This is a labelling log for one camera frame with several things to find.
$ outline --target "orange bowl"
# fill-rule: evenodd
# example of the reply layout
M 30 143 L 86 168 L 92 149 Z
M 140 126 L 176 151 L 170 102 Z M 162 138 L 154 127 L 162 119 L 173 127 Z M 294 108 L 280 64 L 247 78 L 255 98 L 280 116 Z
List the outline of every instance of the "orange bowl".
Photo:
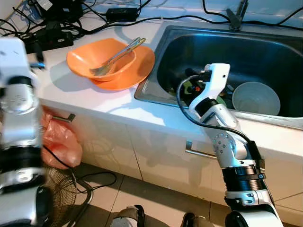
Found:
M 113 38 L 96 41 L 68 52 L 66 57 L 67 65 L 73 73 L 79 76 L 98 81 L 110 81 L 118 78 L 136 60 L 137 56 L 134 51 L 129 52 L 118 60 L 108 74 L 100 78 L 94 76 L 89 69 L 100 67 L 102 63 L 126 46 L 126 44 Z

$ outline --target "tiled floor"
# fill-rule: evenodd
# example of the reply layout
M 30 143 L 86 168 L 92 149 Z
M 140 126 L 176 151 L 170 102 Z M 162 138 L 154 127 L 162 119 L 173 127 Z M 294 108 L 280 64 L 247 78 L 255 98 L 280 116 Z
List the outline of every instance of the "tiled floor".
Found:
M 76 175 L 105 171 L 95 166 L 81 164 Z M 228 207 L 201 200 L 189 195 L 162 188 L 128 176 L 117 175 L 114 185 L 94 191 L 93 200 L 78 222 L 79 227 L 109 227 L 112 218 L 129 205 L 140 204 L 147 217 L 146 227 L 181 227 L 185 213 L 193 212 L 209 220 L 214 227 L 224 226 Z M 95 175 L 87 178 L 91 186 L 104 185 L 113 181 L 110 175 Z M 77 194 L 76 207 L 85 199 Z

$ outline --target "white countertop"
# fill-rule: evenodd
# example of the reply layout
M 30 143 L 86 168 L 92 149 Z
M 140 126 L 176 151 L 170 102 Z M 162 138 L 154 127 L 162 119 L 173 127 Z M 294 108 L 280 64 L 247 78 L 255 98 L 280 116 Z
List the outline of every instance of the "white countertop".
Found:
M 88 18 L 82 23 L 84 28 L 93 29 L 101 22 L 88 14 Z M 74 46 L 44 52 L 47 70 L 36 71 L 41 79 L 41 86 L 37 91 L 41 103 L 74 114 L 86 114 L 151 130 L 208 140 L 203 129 L 187 120 L 178 108 L 136 100 L 134 93 L 137 86 L 123 91 L 102 90 L 88 79 L 73 74 L 66 64 L 68 51 L 110 37 L 125 43 L 138 36 L 146 37 L 144 45 L 155 50 L 165 27 L 171 24 L 228 29 L 228 25 L 211 25 L 190 19 L 169 22 L 155 20 L 134 26 L 111 27 L 94 35 L 86 35 L 75 41 Z M 300 32 L 281 28 L 244 26 L 242 30 L 302 36 Z M 31 61 L 34 60 L 33 54 L 28 57 Z M 303 163 L 303 131 L 243 119 L 239 121 L 242 131 L 251 140 L 256 141 L 263 156 Z

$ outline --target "metal utensil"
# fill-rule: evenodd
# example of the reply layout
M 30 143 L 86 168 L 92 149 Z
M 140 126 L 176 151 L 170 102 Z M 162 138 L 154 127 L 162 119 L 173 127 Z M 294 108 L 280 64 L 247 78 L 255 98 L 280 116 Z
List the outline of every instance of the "metal utensil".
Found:
M 122 51 L 118 52 L 113 57 L 111 57 L 106 62 L 104 62 L 101 65 L 101 67 L 95 68 L 95 69 L 90 69 L 90 72 L 93 73 L 94 76 L 99 77 L 99 78 L 102 77 L 102 76 L 104 76 L 104 75 L 106 75 L 110 71 L 111 67 L 113 66 L 113 64 L 115 62 L 117 62 L 119 59 L 121 59 L 122 57 L 124 57 L 125 55 L 127 55 L 129 52 L 131 52 L 132 50 L 134 50 L 138 46 L 140 46 L 142 43 L 145 42 L 145 40 L 146 40 L 145 38 L 141 39 L 140 37 L 134 39 Z

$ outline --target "sink basin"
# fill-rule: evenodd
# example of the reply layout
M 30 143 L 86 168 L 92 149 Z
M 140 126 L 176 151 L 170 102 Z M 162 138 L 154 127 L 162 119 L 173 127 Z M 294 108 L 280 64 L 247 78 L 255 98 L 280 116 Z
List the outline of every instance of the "sink basin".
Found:
M 177 106 L 172 81 L 186 78 L 185 69 L 196 71 L 210 63 L 231 65 L 227 84 L 256 81 L 270 86 L 279 96 L 278 116 L 233 109 L 236 117 L 303 129 L 303 38 L 222 30 L 168 26 L 155 51 L 156 63 L 135 98 Z

